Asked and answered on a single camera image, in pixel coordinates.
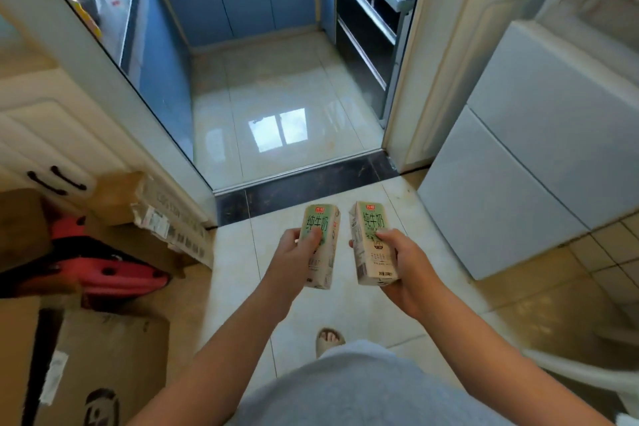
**left hand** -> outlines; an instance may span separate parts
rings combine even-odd
[[[319,246],[321,230],[313,228],[305,239],[300,239],[295,244],[295,239],[299,236],[299,228],[284,231],[267,272],[260,282],[260,287],[275,301],[280,321],[286,318],[293,300],[304,288],[309,276],[309,259]]]

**hand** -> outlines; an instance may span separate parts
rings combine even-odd
[[[419,297],[428,293],[428,288],[442,285],[425,252],[415,242],[398,229],[377,230],[377,236],[397,251],[397,272],[399,280],[381,287],[399,309],[415,320],[420,320],[422,311]]]
[[[280,238],[276,252],[260,282],[260,288],[270,295],[282,321],[288,315],[293,300],[304,288],[309,276],[309,259],[321,241],[320,228],[313,228],[305,239],[295,244],[300,229],[287,229]]]

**forearm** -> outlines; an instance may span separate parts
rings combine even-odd
[[[523,357],[442,284],[425,285],[420,322],[467,392],[520,426],[609,425]]]
[[[215,426],[234,414],[267,341],[281,319],[266,287],[258,288],[130,426]]]

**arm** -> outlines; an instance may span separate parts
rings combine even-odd
[[[382,290],[424,326],[470,395],[520,426],[611,425],[469,309],[411,239],[378,236],[395,246],[401,277]]]
[[[215,426],[234,414],[269,337],[308,276],[321,231],[295,244],[299,235],[299,229],[284,232],[260,285],[129,426]]]

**person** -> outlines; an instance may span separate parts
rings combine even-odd
[[[317,337],[321,358],[240,403],[270,335],[304,287],[321,239],[317,228],[297,242],[299,235],[284,232],[260,285],[130,426],[611,424],[494,332],[396,229],[377,233],[397,250],[400,276],[381,291],[424,326],[465,391],[379,345],[343,344],[341,333],[326,329]]]

